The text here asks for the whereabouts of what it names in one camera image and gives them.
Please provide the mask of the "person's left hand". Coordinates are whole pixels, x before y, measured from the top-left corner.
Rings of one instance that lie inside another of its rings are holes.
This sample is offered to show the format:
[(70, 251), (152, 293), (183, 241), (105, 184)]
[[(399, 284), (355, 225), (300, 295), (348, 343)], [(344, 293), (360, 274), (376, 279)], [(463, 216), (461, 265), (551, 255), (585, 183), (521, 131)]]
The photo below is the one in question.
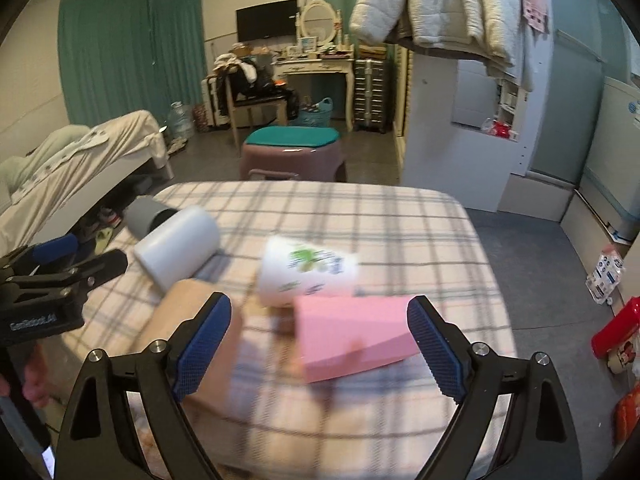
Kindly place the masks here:
[(11, 368), (20, 378), (23, 396), (34, 408), (44, 408), (50, 400), (48, 366), (40, 342), (25, 342), (9, 348)]

